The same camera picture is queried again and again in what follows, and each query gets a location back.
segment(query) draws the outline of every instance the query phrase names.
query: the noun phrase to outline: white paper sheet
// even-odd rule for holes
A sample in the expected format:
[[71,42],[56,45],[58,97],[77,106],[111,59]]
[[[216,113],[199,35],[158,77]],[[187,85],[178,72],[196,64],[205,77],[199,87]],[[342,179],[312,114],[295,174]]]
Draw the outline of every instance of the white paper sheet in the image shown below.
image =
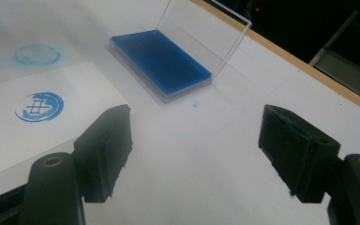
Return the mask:
[[[37,93],[52,93],[53,104],[33,98]],[[79,137],[121,104],[126,100],[91,62],[0,83],[0,172]]]

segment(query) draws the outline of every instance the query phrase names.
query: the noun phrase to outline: white tabletop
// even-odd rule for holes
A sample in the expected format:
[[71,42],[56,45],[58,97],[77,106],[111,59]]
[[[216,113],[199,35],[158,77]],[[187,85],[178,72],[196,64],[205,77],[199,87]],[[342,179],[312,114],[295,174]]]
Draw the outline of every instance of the white tabletop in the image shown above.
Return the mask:
[[[301,204],[259,149],[263,106],[309,121],[341,143],[340,158],[360,153],[360,108],[248,37],[212,84],[156,101],[107,49],[114,34],[153,27],[166,4],[0,0],[0,59],[36,42],[65,53],[47,67],[0,60],[0,83],[92,61],[135,110],[133,151],[112,198],[84,205],[87,224],[329,224],[329,197]],[[54,151],[72,151],[71,142]],[[0,193],[24,184],[39,157],[0,172]]]

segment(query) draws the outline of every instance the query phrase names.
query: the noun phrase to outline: blue stain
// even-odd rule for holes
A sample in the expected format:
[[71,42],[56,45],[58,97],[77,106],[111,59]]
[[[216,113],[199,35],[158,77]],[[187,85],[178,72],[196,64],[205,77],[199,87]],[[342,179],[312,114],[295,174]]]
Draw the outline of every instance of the blue stain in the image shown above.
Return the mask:
[[200,107],[201,103],[199,101],[194,100],[194,103],[192,103],[192,107],[197,108]]
[[29,105],[22,110],[17,117],[26,122],[40,122],[53,120],[63,111],[64,101],[59,96],[51,92],[36,93],[27,96]]
[[51,46],[36,44],[20,48],[14,57],[24,65],[49,65],[56,63],[61,53]]

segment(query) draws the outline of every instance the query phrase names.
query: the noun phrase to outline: white table surface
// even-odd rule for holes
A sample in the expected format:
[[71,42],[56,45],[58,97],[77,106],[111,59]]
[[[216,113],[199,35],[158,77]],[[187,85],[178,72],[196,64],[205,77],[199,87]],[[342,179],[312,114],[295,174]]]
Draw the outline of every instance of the white table surface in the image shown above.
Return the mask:
[[[166,4],[0,0],[0,59],[31,42],[65,53],[46,67],[0,60],[0,83],[92,61],[135,110],[133,151],[112,198],[84,205],[87,224],[329,224],[329,197],[322,204],[290,197],[258,148],[263,106],[308,120],[341,143],[340,158],[360,153],[360,108],[248,37],[211,85],[168,104],[154,100],[107,49],[113,34],[157,24]],[[0,172],[0,194],[24,184],[41,156]]]

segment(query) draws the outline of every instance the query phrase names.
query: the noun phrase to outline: blue ink smudge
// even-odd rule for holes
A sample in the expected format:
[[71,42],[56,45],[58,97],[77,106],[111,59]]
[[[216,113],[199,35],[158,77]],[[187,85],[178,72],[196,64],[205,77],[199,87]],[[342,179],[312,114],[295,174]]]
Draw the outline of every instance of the blue ink smudge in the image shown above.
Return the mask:
[[16,61],[24,65],[49,65],[56,63],[61,53],[48,45],[29,45],[20,48],[16,54]]
[[51,92],[43,92],[29,95],[32,97],[34,103],[30,102],[30,105],[22,110],[22,116],[16,113],[17,117],[26,122],[40,122],[44,120],[53,120],[57,115],[63,111],[64,101],[59,96]]
[[199,101],[194,100],[194,103],[192,104],[192,107],[197,108],[200,107],[201,103]]

